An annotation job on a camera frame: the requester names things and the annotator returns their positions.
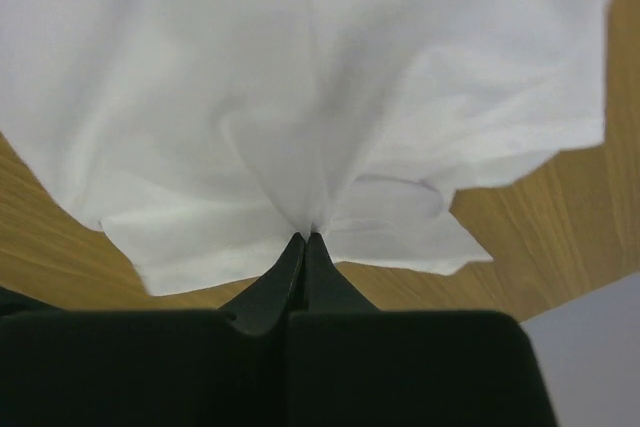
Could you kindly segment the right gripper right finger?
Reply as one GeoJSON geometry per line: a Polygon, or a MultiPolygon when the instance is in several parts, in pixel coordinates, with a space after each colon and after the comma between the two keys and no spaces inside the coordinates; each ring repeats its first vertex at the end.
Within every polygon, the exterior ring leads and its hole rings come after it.
{"type": "Polygon", "coordinates": [[[290,426],[553,426],[528,336],[496,311],[381,311],[308,240],[289,315],[290,426]]]}

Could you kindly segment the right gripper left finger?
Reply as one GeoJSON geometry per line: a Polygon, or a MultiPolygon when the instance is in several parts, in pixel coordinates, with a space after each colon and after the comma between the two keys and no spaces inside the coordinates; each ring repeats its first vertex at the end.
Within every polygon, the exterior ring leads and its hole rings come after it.
{"type": "Polygon", "coordinates": [[[291,238],[220,309],[70,311],[1,293],[5,426],[282,426],[283,330],[303,265],[291,238]]]}

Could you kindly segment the white t-shirt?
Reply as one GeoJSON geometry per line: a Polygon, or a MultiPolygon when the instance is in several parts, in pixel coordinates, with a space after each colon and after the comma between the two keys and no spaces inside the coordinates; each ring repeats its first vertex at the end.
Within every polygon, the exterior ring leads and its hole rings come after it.
{"type": "Polygon", "coordinates": [[[1,0],[1,131],[155,296],[294,234],[442,275],[450,213],[604,138],[610,0],[1,0]]]}

